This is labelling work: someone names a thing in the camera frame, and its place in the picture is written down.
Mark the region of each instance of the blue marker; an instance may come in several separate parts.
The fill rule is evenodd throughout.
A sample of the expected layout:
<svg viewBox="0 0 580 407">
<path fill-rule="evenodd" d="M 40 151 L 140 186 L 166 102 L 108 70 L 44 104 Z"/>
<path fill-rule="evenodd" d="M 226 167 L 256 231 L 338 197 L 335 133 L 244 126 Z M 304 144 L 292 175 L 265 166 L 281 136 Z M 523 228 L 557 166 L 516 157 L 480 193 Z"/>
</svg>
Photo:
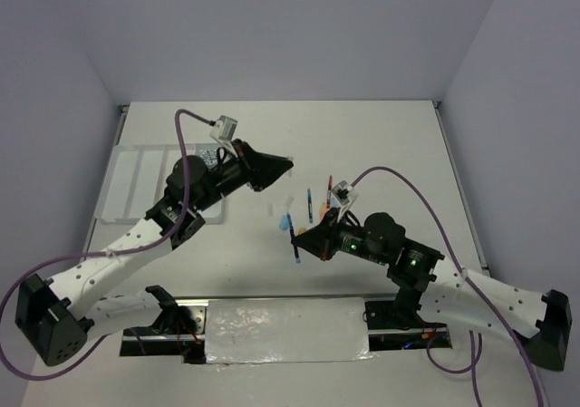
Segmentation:
<svg viewBox="0 0 580 407">
<path fill-rule="evenodd" d="M 286 218 L 288 219 L 288 228 L 290 229 L 290 240 L 292 241 L 292 247 L 294 247 L 294 257 L 296 258 L 296 264 L 299 264 L 300 255 L 298 254 L 298 247 L 294 243 L 294 226 L 292 225 L 292 217 L 290 217 L 290 212 L 286 212 Z"/>
<path fill-rule="evenodd" d="M 314 223 L 312 218 L 312 192 L 310 192 L 310 189 L 308 189 L 308 222 L 310 224 Z"/>
</svg>

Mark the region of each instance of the orange object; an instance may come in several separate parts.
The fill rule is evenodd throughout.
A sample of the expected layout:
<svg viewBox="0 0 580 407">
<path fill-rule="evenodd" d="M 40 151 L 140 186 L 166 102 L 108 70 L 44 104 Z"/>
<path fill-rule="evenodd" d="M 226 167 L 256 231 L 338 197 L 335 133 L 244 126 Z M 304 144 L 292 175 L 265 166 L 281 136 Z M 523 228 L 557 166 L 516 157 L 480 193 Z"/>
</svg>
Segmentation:
<svg viewBox="0 0 580 407">
<path fill-rule="evenodd" d="M 318 211 L 320 214 L 320 221 L 323 220 L 324 216 L 326 215 L 326 212 L 328 212 L 329 210 L 330 208 L 326 207 L 326 203 L 320 205 L 320 210 Z"/>
</svg>

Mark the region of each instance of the blue pen cap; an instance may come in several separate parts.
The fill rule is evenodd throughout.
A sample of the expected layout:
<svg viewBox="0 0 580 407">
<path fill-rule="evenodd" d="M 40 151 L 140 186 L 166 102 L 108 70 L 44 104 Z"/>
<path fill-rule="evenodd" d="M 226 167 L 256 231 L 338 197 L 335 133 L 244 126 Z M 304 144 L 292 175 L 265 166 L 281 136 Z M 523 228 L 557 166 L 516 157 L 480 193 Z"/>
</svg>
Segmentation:
<svg viewBox="0 0 580 407">
<path fill-rule="evenodd" d="M 288 224 L 288 217 L 286 216 L 286 214 L 282 215 L 282 219 L 280 219 L 280 224 L 278 224 L 278 227 L 281 228 L 282 230 L 288 230 L 288 228 L 290 227 L 290 225 Z"/>
</svg>

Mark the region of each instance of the white paper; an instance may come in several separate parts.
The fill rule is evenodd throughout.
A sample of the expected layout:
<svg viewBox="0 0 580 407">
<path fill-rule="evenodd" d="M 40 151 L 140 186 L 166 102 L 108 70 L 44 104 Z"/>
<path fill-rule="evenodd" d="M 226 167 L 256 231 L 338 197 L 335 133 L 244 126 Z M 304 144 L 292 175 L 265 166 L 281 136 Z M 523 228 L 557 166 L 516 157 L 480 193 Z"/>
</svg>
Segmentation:
<svg viewBox="0 0 580 407">
<path fill-rule="evenodd" d="M 210 301 L 208 363 L 347 362 L 372 357 L 362 298 Z"/>
</svg>

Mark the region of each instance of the pen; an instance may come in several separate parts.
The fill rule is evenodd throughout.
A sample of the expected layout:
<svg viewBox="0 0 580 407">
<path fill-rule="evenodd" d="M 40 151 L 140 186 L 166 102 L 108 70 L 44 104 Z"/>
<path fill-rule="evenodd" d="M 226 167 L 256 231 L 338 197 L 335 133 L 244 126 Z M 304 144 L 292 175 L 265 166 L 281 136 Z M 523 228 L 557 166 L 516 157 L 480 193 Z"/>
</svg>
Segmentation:
<svg viewBox="0 0 580 407">
<path fill-rule="evenodd" d="M 296 264 L 300 263 L 300 255 L 298 254 L 298 247 L 294 243 L 294 226 L 292 225 L 292 217 L 290 217 L 290 212 L 286 212 L 286 218 L 288 218 L 288 228 L 290 229 L 290 240 L 292 241 L 292 247 L 294 247 L 294 257 L 296 258 Z"/>
<path fill-rule="evenodd" d="M 333 190 L 333 175 L 330 175 L 330 178 L 328 178 L 328 192 L 326 193 L 326 208 L 330 209 L 330 196 L 331 196 L 331 191 Z"/>
<path fill-rule="evenodd" d="M 308 222 L 310 224 L 314 223 L 312 219 L 312 192 L 308 189 Z"/>
</svg>

